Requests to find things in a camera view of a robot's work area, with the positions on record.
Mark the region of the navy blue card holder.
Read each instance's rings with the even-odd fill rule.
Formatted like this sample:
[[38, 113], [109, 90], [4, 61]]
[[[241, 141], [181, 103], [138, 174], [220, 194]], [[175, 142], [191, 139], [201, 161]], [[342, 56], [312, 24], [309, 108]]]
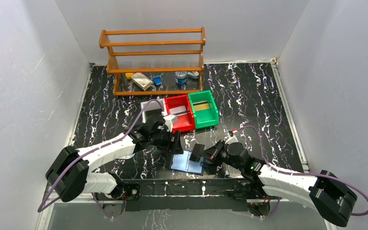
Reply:
[[191, 154], [191, 151], [184, 151], [183, 154], [174, 154], [170, 163], [170, 169], [202, 176], [206, 161], [203, 157], [198, 161], [191, 161]]

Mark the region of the grey card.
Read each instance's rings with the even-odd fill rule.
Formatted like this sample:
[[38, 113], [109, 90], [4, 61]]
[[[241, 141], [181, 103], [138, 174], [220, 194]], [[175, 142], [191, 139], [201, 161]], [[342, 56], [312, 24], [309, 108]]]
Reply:
[[203, 144], [195, 144], [189, 160], [199, 162], [202, 156], [201, 153], [204, 151], [204, 147], [205, 145]]

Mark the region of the green plastic bin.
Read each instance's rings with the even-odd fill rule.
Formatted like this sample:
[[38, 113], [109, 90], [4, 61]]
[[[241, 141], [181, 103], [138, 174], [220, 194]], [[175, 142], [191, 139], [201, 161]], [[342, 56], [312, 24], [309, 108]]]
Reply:
[[213, 127], [219, 124], [219, 110], [211, 90], [189, 93], [188, 98], [196, 129]]

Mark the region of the red plastic bin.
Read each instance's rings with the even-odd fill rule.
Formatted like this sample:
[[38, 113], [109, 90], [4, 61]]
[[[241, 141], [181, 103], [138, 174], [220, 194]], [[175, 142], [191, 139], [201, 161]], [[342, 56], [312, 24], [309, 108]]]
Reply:
[[173, 124], [173, 132], [182, 133], [195, 130], [195, 119], [187, 94], [166, 97], [165, 104], [168, 115], [176, 115], [177, 121]]

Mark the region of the white plastic bin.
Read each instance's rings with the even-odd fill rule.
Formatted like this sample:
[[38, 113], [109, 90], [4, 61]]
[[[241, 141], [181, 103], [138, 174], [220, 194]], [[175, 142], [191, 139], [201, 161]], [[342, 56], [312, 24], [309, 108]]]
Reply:
[[142, 112], [142, 122], [145, 123], [149, 118], [157, 116], [167, 116], [167, 108], [164, 98], [157, 99], [158, 102], [152, 101]]

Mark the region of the wooden shelf rack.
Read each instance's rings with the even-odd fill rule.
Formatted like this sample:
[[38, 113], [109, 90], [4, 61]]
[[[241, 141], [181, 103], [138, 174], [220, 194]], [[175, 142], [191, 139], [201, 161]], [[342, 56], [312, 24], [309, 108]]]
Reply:
[[[203, 89], [204, 27], [181, 29], [102, 30], [99, 47], [108, 51], [106, 71], [115, 77], [114, 96], [174, 95]], [[199, 88], [193, 90], [121, 91], [126, 73], [196, 71]]]

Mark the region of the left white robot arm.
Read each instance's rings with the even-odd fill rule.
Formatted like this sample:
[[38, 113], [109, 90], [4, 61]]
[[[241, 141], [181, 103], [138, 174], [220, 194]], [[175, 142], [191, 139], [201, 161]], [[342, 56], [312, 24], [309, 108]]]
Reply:
[[157, 116], [90, 147], [66, 146], [47, 171], [46, 179], [63, 202], [72, 201], [82, 193], [102, 193], [119, 199], [126, 193], [128, 184], [113, 172], [94, 170], [116, 159], [128, 159], [148, 146], [182, 154], [180, 132], [173, 131], [176, 122], [176, 115]]

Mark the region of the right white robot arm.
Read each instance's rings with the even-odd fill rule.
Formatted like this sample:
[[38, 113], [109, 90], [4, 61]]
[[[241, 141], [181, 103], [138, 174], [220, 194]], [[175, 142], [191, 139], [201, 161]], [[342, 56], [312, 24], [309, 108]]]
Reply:
[[207, 149], [195, 144], [191, 157], [203, 157], [212, 164], [224, 163], [239, 170], [256, 198], [277, 196], [300, 203], [339, 227], [346, 227], [353, 215], [357, 195], [329, 171], [308, 175], [269, 166], [253, 157], [240, 142], [232, 140], [220, 140]]

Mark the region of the white card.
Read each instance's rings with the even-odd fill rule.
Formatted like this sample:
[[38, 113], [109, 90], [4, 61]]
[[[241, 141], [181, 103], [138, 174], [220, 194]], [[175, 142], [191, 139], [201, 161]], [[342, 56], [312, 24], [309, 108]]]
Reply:
[[175, 116], [181, 116], [181, 115], [185, 115], [188, 113], [187, 108], [184, 105], [170, 108], [169, 112], [171, 115], [175, 115]]

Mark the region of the gold card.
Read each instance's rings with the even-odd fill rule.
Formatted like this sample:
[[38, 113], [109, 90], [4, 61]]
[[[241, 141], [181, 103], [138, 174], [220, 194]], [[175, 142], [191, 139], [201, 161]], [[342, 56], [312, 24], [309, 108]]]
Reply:
[[210, 105], [208, 101], [201, 101], [193, 104], [194, 111], [202, 111], [202, 110], [209, 110]]

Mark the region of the blue small cube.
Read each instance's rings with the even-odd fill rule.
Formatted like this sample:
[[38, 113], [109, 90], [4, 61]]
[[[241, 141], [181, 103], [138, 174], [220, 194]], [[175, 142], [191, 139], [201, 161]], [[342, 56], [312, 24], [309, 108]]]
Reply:
[[161, 86], [161, 85], [162, 85], [162, 78], [161, 78], [161, 76], [160, 76], [160, 75], [158, 75], [158, 76], [154, 76], [154, 77], [152, 78], [152, 80], [153, 80], [153, 83], [154, 83], [154, 85], [155, 85], [156, 87], [158, 87], [158, 86]]

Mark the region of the grey tape dispenser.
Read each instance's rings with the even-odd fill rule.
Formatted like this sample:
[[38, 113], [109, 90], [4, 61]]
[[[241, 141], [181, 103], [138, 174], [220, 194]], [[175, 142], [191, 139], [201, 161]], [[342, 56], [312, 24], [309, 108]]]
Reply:
[[200, 75], [197, 71], [189, 71], [187, 72], [187, 76], [192, 79], [199, 79]]

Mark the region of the white red small box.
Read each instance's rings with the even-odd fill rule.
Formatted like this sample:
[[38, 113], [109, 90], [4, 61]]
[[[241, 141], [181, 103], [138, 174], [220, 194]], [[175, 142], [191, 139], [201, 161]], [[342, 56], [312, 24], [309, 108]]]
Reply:
[[143, 91], [148, 90], [153, 85], [153, 82], [141, 72], [134, 73], [131, 80]]

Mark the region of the yellow small object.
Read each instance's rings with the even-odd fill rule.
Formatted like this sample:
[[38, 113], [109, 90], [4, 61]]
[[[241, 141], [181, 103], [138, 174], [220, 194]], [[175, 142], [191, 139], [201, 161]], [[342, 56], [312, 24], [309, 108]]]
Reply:
[[125, 73], [125, 77], [130, 80], [132, 78], [132, 76], [134, 75], [134, 73]]

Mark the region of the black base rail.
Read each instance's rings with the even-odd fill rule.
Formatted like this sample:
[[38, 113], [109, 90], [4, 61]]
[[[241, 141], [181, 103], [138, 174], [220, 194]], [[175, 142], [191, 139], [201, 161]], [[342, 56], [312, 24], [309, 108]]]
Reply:
[[269, 195], [245, 179], [168, 179], [124, 180], [112, 195], [95, 192], [93, 198], [102, 201], [109, 216], [110, 205], [122, 204], [121, 212], [144, 210], [207, 210], [228, 209], [251, 212], [264, 218], [273, 214], [284, 195]]

